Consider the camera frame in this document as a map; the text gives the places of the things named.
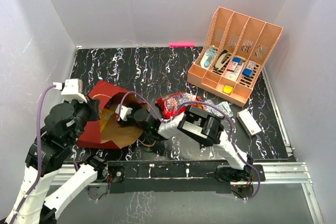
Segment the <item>red brown paper bag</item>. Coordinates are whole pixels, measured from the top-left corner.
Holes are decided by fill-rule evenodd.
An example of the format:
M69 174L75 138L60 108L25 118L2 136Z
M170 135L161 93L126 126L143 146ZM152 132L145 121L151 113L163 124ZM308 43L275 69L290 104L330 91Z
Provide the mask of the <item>red brown paper bag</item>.
M98 81L89 97L98 99L100 120L88 122L76 145L85 148L122 149L132 145L142 135L137 126L122 126L115 110L127 90L106 81Z

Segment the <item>red large candy bag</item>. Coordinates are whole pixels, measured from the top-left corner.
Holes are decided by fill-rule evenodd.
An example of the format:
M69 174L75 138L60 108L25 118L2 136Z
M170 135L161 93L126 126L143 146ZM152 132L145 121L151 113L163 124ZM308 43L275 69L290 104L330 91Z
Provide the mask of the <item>red large candy bag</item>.
M186 92L177 92L169 94L156 100L155 106L159 109L164 119L170 119L176 114L177 108L184 102L203 101L203 99L194 94Z

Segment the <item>silver white snack packet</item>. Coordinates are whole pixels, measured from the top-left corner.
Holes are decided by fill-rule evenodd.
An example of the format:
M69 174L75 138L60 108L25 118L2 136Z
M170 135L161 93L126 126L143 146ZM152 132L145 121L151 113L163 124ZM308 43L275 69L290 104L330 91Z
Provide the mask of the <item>silver white snack packet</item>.
M223 101L219 104L215 104L212 100L206 100L205 103L207 104L211 104L212 106L220 109L221 111L224 112L224 114L228 117L228 118L232 118L233 117L233 111L230 108L230 105L227 101ZM211 106L206 105L205 106L205 110L209 113L212 113L220 118L224 118L223 114L220 113L217 109L214 109Z

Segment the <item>yellow candy packet back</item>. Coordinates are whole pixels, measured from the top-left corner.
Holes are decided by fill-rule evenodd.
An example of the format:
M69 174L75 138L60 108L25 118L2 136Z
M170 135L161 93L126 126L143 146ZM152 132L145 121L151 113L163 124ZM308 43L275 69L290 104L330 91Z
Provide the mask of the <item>yellow candy packet back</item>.
M104 128L110 121L116 120L115 110L104 108L100 117L100 132L102 133Z

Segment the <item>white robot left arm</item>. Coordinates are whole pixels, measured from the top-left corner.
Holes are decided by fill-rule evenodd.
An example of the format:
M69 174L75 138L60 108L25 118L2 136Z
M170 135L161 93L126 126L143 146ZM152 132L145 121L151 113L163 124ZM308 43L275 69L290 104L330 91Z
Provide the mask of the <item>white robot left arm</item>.
M47 194L87 123L99 120L99 103L91 98L86 102L72 100L50 110L28 151L23 183L13 209L1 223L56 223L82 190L108 177L108 162L91 155L76 166L75 174L61 187Z

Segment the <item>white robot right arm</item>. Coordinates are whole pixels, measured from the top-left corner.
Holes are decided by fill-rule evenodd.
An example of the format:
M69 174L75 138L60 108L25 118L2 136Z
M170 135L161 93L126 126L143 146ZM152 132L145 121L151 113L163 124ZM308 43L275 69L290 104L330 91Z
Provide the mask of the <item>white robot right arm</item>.
M188 105L185 111L161 122L146 109L129 103L116 108L117 121L123 126L136 126L143 133L141 137L150 143L166 141L174 136L187 136L200 145L219 145L227 166L217 169L218 179L226 182L251 181L253 159L229 140L220 117Z

